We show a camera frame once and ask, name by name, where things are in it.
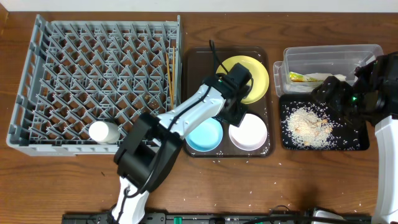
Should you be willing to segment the white bowl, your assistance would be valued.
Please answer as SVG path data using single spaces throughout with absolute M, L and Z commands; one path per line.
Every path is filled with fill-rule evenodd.
M 260 117 L 247 113 L 239 127 L 229 126 L 228 134 L 231 142 L 239 149 L 254 151 L 265 143 L 268 130 Z

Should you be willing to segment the light blue bowl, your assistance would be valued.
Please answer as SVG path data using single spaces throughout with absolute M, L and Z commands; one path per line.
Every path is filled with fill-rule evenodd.
M 209 118 L 197 126 L 186 138 L 187 144 L 198 152 L 215 149 L 222 141 L 223 128 L 219 121 Z

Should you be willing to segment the yellow plate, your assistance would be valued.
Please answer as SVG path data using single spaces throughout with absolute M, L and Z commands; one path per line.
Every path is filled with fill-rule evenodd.
M 247 97 L 241 100 L 243 104 L 251 104 L 260 100 L 267 92 L 269 87 L 269 74 L 263 64 L 253 57 L 237 55 L 223 61 L 225 68 L 230 71 L 233 65 L 240 63 L 249 70 L 254 80 L 251 91 Z

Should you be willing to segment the green orange snack wrapper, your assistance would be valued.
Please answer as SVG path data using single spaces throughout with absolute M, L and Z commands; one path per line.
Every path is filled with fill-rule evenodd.
M 289 72 L 289 78 L 292 82 L 321 82 L 322 79 L 317 73 L 302 75 L 296 72 Z

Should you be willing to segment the white cup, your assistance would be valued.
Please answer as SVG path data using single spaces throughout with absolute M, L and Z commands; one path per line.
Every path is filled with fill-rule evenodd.
M 116 144 L 121 135 L 116 124 L 106 121 L 95 121 L 88 132 L 98 144 Z

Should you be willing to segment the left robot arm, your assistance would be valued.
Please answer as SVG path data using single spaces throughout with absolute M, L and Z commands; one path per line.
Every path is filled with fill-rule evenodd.
M 236 63 L 225 74 L 206 77 L 176 108 L 158 116 L 141 114 L 114 155 L 121 190 L 108 223 L 139 223 L 149 194 L 170 173 L 185 138 L 209 118 L 239 126 L 247 111 L 241 100 L 253 83 L 249 70 Z

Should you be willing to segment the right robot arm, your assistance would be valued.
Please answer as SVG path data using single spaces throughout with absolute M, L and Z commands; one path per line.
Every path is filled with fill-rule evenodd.
M 380 55 L 358 67 L 354 85 L 334 76 L 311 92 L 349 125 L 374 126 L 379 155 L 378 193 L 373 223 L 397 222 L 397 53 Z

